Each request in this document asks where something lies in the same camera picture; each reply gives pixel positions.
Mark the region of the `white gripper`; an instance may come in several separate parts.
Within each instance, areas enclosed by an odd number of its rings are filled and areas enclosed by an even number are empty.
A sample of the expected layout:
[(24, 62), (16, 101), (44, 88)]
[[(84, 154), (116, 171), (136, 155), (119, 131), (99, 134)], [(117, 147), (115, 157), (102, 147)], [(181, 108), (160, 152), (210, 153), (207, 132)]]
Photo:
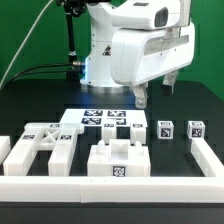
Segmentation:
[(112, 38), (112, 79), (117, 84), (135, 86), (135, 106), (145, 109), (148, 95), (146, 85), (142, 83), (165, 75), (162, 84), (163, 95), (172, 95), (178, 76), (175, 70), (192, 62), (194, 45), (193, 23), (183, 27), (178, 37), (167, 37), (165, 30), (118, 29)]

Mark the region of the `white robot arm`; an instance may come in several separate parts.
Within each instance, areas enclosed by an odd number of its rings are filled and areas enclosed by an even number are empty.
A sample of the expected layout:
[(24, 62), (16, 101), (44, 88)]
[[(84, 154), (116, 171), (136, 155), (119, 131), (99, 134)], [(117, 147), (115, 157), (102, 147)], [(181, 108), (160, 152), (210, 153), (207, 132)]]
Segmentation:
[(178, 70), (194, 57), (191, 0), (126, 0), (118, 7), (87, 5), (91, 51), (82, 86), (97, 93), (133, 91), (135, 106), (147, 106), (148, 82), (163, 77), (162, 93), (174, 91)]

